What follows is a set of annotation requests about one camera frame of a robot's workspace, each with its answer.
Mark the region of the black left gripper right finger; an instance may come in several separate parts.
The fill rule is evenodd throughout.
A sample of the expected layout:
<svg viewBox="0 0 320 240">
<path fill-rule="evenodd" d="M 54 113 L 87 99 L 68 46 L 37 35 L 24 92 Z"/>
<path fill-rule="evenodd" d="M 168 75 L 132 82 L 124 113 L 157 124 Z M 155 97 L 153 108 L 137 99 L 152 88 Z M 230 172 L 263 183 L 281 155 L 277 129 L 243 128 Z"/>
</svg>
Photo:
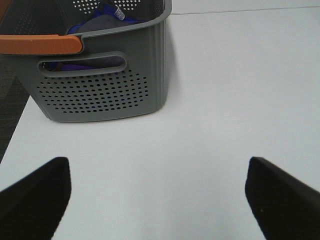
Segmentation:
<svg viewBox="0 0 320 240">
<path fill-rule="evenodd" d="M 272 162 L 250 159 L 244 192 L 265 239 L 320 238 L 320 193 Z"/>
</svg>

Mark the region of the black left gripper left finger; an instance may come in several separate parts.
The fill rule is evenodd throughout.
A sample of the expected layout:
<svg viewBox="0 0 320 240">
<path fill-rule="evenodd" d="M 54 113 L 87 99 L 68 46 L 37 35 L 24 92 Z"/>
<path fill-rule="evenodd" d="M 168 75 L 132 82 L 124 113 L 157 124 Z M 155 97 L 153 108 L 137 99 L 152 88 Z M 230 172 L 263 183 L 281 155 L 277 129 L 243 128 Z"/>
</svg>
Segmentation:
<svg viewBox="0 0 320 240">
<path fill-rule="evenodd" d="M 2 240 L 50 240 L 69 204 L 69 160 L 56 157 L 0 192 Z"/>
</svg>

